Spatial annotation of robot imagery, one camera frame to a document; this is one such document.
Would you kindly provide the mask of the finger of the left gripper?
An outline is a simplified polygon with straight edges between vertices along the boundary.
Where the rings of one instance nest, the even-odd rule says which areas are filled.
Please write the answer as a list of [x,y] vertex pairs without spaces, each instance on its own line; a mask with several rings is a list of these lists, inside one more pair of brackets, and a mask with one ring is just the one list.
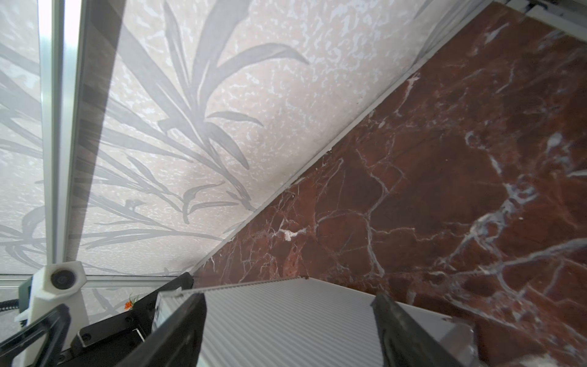
[[39,339],[44,339],[33,366],[57,366],[71,322],[70,309],[59,304],[33,324],[1,343],[1,366],[13,360]]
[[140,298],[130,310],[82,328],[74,337],[70,358],[125,358],[151,334],[157,296],[162,291],[189,290],[194,279],[189,273]]

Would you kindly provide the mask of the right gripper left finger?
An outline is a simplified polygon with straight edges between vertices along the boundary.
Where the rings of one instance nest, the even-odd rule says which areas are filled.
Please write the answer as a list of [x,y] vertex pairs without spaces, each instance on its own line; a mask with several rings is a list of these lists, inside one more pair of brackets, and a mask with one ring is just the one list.
[[169,291],[158,296],[151,335],[119,366],[196,366],[207,306],[203,293]]

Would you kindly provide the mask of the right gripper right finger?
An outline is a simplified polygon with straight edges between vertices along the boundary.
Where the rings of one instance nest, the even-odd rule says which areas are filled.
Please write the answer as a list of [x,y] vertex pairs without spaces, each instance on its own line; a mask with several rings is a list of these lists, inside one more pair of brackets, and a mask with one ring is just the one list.
[[371,303],[384,366],[461,366],[397,302],[378,293]]

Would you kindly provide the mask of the silver poker set case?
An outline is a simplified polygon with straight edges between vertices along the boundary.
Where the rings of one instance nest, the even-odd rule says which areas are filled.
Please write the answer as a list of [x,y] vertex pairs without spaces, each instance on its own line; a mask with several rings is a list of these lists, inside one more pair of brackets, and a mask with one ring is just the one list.
[[383,366],[378,297],[314,278],[204,287],[200,366]]

